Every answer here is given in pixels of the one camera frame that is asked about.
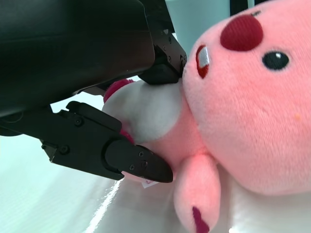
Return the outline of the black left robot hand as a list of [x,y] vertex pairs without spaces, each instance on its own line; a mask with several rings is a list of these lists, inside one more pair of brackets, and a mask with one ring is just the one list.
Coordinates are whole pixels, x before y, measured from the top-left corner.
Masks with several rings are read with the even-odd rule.
[[54,164],[121,180],[173,181],[169,164],[121,134],[121,123],[72,101],[139,76],[176,83],[187,55],[138,0],[3,0],[0,3],[0,134],[37,138]]

